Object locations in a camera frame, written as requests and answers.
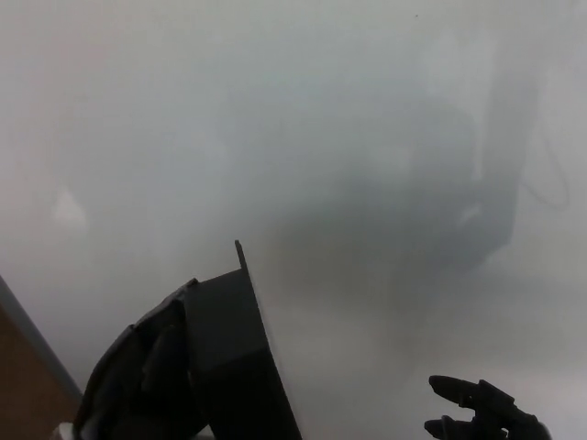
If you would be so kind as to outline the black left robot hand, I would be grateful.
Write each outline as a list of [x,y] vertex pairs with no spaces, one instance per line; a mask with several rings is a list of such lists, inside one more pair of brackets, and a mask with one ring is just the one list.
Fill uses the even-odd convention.
[[189,373],[184,299],[192,279],[129,325],[98,360],[75,439],[194,439],[207,426]]

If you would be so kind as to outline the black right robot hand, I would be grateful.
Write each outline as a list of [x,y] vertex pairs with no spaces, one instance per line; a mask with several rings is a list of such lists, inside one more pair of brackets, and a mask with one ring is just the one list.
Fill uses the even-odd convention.
[[521,411],[515,399],[491,383],[476,383],[448,376],[433,375],[428,380],[438,396],[474,411],[468,422],[444,415],[424,423],[425,430],[436,439],[549,439],[548,428],[538,418]]

